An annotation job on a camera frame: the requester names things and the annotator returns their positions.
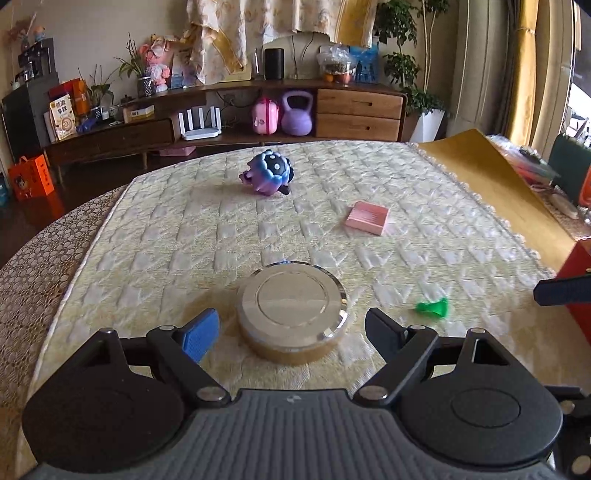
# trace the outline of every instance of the tv stand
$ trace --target tv stand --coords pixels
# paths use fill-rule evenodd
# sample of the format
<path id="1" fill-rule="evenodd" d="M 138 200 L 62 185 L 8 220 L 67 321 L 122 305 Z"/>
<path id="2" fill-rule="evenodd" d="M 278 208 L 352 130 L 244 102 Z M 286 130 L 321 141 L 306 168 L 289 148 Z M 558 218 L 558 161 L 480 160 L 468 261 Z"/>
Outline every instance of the tv stand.
<path id="1" fill-rule="evenodd" d="M 207 93 L 226 90 L 259 90 L 279 100 L 283 90 L 308 90 L 314 94 L 314 129 L 309 135 L 293 137 L 281 131 L 258 135 L 250 125 L 222 129 L 213 138 L 182 139 L 178 113 L 192 106 L 207 104 Z M 46 147 L 52 167 L 66 164 L 142 154 L 147 168 L 147 152 L 166 148 L 211 147 L 223 145 L 272 145 L 317 140 L 400 141 L 404 125 L 406 97 L 384 85 L 351 83 L 341 85 L 323 80 L 248 80 L 167 90 L 125 105 L 136 110 L 154 105 L 155 115 L 141 122 L 99 127 Z"/>

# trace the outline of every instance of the black refrigerator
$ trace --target black refrigerator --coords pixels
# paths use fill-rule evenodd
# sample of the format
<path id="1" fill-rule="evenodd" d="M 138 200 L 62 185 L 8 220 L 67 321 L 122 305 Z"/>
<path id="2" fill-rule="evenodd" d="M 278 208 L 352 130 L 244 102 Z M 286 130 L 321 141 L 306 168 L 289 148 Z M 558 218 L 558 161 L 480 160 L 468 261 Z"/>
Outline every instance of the black refrigerator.
<path id="1" fill-rule="evenodd" d="M 49 111 L 48 91 L 59 85 L 57 72 L 29 80 L 2 99 L 2 113 L 13 160 L 43 153 L 51 142 L 43 114 Z"/>

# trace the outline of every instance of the green toy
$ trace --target green toy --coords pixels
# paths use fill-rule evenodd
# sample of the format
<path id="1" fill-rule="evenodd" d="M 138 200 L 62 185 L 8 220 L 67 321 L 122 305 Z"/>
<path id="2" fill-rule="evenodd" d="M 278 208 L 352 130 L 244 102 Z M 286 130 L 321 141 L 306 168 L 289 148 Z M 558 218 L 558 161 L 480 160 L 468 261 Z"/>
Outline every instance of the green toy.
<path id="1" fill-rule="evenodd" d="M 417 303 L 417 306 L 414 308 L 415 312 L 426 313 L 429 315 L 433 315 L 439 318 L 445 318 L 447 315 L 447 307 L 449 303 L 447 298 L 443 297 L 439 301 L 434 301 L 432 303 Z"/>

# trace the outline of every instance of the wooden drawer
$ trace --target wooden drawer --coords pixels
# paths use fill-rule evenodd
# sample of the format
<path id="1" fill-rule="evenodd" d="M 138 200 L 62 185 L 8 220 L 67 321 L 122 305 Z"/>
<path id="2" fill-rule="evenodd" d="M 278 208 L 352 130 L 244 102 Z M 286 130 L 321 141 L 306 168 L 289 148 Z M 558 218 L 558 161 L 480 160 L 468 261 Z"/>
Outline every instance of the wooden drawer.
<path id="1" fill-rule="evenodd" d="M 99 132 L 95 141 L 101 153 L 128 151 L 133 148 L 149 147 L 174 142 L 170 119 L 139 124 L 128 124 L 113 130 Z"/>
<path id="2" fill-rule="evenodd" d="M 316 116 L 316 136 L 319 138 L 396 142 L 399 129 L 400 121 L 390 118 L 331 113 L 318 113 Z"/>
<path id="3" fill-rule="evenodd" d="M 318 89 L 317 112 L 374 116 L 399 120 L 404 97 L 354 90 Z"/>
<path id="4" fill-rule="evenodd" d="M 95 142 L 89 142 L 85 137 L 78 137 L 48 145 L 46 152 L 49 162 L 59 165 L 81 158 L 92 158 L 98 155 L 100 150 Z"/>

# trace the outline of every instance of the pink suitcase toy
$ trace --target pink suitcase toy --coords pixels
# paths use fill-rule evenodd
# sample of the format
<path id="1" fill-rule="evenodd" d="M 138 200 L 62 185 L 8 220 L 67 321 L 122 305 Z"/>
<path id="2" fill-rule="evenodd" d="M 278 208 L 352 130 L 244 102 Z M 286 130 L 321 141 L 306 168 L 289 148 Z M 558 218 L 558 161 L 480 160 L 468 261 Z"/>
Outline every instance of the pink suitcase toy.
<path id="1" fill-rule="evenodd" d="M 259 135 L 271 135 L 279 125 L 279 107 L 273 100 L 260 98 L 252 107 L 252 129 Z"/>

